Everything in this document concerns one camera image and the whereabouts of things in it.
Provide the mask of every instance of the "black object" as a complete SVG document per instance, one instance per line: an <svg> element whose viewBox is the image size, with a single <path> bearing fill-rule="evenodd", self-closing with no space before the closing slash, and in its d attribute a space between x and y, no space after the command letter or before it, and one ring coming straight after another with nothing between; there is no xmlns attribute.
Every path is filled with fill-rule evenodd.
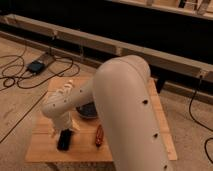
<svg viewBox="0 0 213 171"><path fill-rule="evenodd" d="M33 61L27 66L27 71L34 73L34 74L39 74L41 73L45 68L44 63L39 62L39 61Z"/></svg>
<svg viewBox="0 0 213 171"><path fill-rule="evenodd" d="M94 102L76 107L76 110L78 111L80 117L84 119L95 119L98 117Z"/></svg>
<svg viewBox="0 0 213 171"><path fill-rule="evenodd" d="M158 94L161 92L161 90L163 89L163 86L166 82L166 79L165 78L162 78L160 77L157 82L156 82L156 89L157 89L157 92Z"/></svg>
<svg viewBox="0 0 213 171"><path fill-rule="evenodd" d="M7 15L11 13L11 0L1 0L0 15Z"/></svg>
<svg viewBox="0 0 213 171"><path fill-rule="evenodd" d="M70 131L69 129L61 131L61 134L58 140L58 145L57 145L58 150L60 151L69 150L71 135L72 135L72 131Z"/></svg>
<svg viewBox="0 0 213 171"><path fill-rule="evenodd" d="M179 8L184 8L187 0L180 0Z"/></svg>

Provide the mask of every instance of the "floor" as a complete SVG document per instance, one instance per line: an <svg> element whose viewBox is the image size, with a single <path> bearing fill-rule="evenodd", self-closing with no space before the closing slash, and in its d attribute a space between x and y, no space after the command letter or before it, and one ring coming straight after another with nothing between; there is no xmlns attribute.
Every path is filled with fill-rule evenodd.
<svg viewBox="0 0 213 171"><path fill-rule="evenodd" d="M0 56L9 54L21 54L24 46L6 39L0 38ZM36 59L41 51L28 47L24 55L26 64ZM0 58L0 66L12 59ZM94 68L79 64L81 67L80 75L92 75ZM54 64L52 69L57 71L62 64ZM76 72L72 68L66 74ZM34 85L51 76L48 71L43 72L38 78L27 81L24 85ZM0 92L0 140L9 130L20 120L26 111L41 97L47 90L48 82L30 90L22 90L16 86ZM213 165L208 161L204 153L204 141L213 137L212 132L195 124L189 117L188 106L189 95L192 90L185 89L167 83L160 93L160 99L165 110L168 124L171 129L172 137L178 154L178 160L173 161L175 171L211 171ZM195 100L192 112L197 119L213 128L213 97L207 94L199 94L199 97L207 99L208 103ZM41 102L17 125L9 136L0 143L0 170L1 171L31 171L31 170L51 170L44 163L26 163L25 154L31 138L31 132L35 127L37 113L40 110ZM210 156L213 158L213 142L208 145ZM113 165L107 167L92 164L57 164L60 170L71 171L112 171Z"/></svg>

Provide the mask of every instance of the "brown object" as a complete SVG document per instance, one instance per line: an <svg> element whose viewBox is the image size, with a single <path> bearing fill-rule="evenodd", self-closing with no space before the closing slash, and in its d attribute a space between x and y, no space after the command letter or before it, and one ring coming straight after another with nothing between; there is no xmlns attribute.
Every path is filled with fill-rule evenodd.
<svg viewBox="0 0 213 171"><path fill-rule="evenodd" d="M74 77L74 84L80 86L90 77ZM48 91L55 91L70 78L55 77L50 81ZM153 79L149 81L149 93L153 108L160 126L168 157L177 160L177 154L172 141L168 123L158 97ZM67 152L57 150L58 135L52 136L51 121L42 114L38 115L38 122L32 133L31 142L26 154L27 162L112 162L112 156L106 138L103 138L101 148L94 143L99 119L83 120L78 113L71 109L74 127L78 130L72 137L72 144Z"/></svg>
<svg viewBox="0 0 213 171"><path fill-rule="evenodd" d="M97 147L100 147L104 140L104 131L101 125L98 125L96 137L95 137L95 144Z"/></svg>

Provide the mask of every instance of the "black cable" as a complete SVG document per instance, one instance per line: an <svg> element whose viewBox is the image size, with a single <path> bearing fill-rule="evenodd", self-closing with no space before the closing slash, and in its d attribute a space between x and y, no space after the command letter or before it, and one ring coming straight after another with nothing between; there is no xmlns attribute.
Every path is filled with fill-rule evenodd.
<svg viewBox="0 0 213 171"><path fill-rule="evenodd" d="M25 78L23 78L23 76L24 76L25 73L23 73L23 74L21 75L21 77L18 79L18 81L17 81L16 84L17 84L17 86L18 86L19 88L21 88L21 89L32 89L32 88L36 88L36 87L38 87L38 86L44 84L46 81L50 80L51 78L53 78L53 77L55 77L55 76L58 76L58 75L61 75L61 74L64 73L65 71L71 69L71 68L73 67L73 65L75 65L75 66L77 67L76 73L74 73L73 75L70 75L70 77L73 77L73 76L77 75L77 74L80 72L80 67L79 67L77 64L74 64L74 63L73 63L73 60L72 60L70 66L69 66L68 68L66 68L66 69L64 69L64 70L62 70L62 71L60 71L60 72L58 72L58 73L55 73L54 75L52 75L51 77L49 77L49 78L43 80L43 81L40 82L39 84L36 84L36 85L33 85L33 86L29 86L29 87L21 86L20 83L21 83L22 81L25 80Z"/></svg>
<svg viewBox="0 0 213 171"><path fill-rule="evenodd" d="M45 92L36 102L35 104L22 116L21 119L10 129L10 131L1 139L0 144L11 134L11 132L19 125L19 123L33 110L33 108L43 99L43 97L46 95L47 92Z"/></svg>
<svg viewBox="0 0 213 171"><path fill-rule="evenodd" d="M198 92L198 90L199 90L199 88L200 88L200 85L201 85L201 83L202 83L202 80L203 80L203 77L201 76L200 79L199 79L198 87L195 89L195 91L194 91L194 93L193 93L193 96L192 96L192 98L191 98L190 104L189 104L189 114L190 114L192 120L193 120L195 123L197 123L198 125L202 126L203 128L206 128L207 130L213 132L213 129L212 129L212 128L209 128L208 126L206 126L206 125L202 124L200 121L198 121L198 120L193 116L192 111L191 111L192 103L193 103L193 101L194 101L194 99L195 99L195 97L196 97L196 95L197 95L197 92Z"/></svg>
<svg viewBox="0 0 213 171"><path fill-rule="evenodd" d="M213 140L213 137L212 138L208 138L205 143L204 143L204 149L205 149L205 153L206 153L206 156L208 157L209 161L213 164L213 160L211 159L211 157L209 156L209 153L208 153L208 150L207 150L207 144L209 141L212 141Z"/></svg>
<svg viewBox="0 0 213 171"><path fill-rule="evenodd" d="M193 103L193 101L194 101L194 99L195 99L195 97L196 97L196 95L197 95L197 92L198 92L198 90L199 90L199 88L200 88L200 85L201 85L201 83L202 83L202 80L203 80L203 77L200 76L198 87L195 89L195 91L194 91L194 93L193 93L193 96L192 96L192 98L191 98L190 104L189 104L189 114L190 114L192 120L193 120L195 123L197 123L198 125L202 126L203 128L206 128L208 131L213 132L213 129L212 129L212 128L209 128L208 126L202 124L200 121L198 121L197 119L195 119L195 117L193 116L192 111L191 111L192 103ZM205 150L205 154L206 154L206 156L208 157L209 161L213 164L213 160L212 160L211 157L209 156L208 149L207 149L207 144L208 144L208 142L211 141L211 140L213 140L213 137L212 137L212 138L208 138L208 139L205 141L205 143L204 143L204 150Z"/></svg>
<svg viewBox="0 0 213 171"><path fill-rule="evenodd" d="M12 11L12 2L9 1L10 3L10 11ZM16 17L14 14L12 14L13 18L14 18L14 21L16 22L16 25L22 29L21 25L19 24L19 22L17 21ZM23 52L20 54L20 55L4 55L4 56L1 56L0 59L3 59L3 58L14 58L14 60L4 64L4 65L1 65L0 66L0 69L3 69L1 71L1 75L2 77L0 77L0 79L4 80L3 81L3 88L0 89L0 91L3 91L3 90L6 90L12 86L14 86L16 84L16 78L19 78L17 75L19 75L23 69L24 69L24 66L25 66L25 61L24 61L24 58L23 56L25 55L26 51L27 51L27 40L25 38L23 38L24 40L24 50ZM15 65L14 63L17 62L18 60L21 60L21 64L20 65ZM8 69L12 68L12 67L20 67L20 70L18 70L15 74L13 75L6 75L4 74Z"/></svg>

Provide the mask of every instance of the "power adapter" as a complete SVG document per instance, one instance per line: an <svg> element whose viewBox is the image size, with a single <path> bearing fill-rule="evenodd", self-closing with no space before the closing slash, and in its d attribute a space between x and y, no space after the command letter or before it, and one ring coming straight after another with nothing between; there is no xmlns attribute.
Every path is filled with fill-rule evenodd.
<svg viewBox="0 0 213 171"><path fill-rule="evenodd" d="M33 61L27 66L27 71L33 73L33 74L39 74L45 69L44 63L40 61Z"/></svg>
<svg viewBox="0 0 213 171"><path fill-rule="evenodd" d="M45 68L47 68L54 61L55 61L54 56L49 55L48 53L44 53L27 66L27 71L36 75L40 74Z"/></svg>

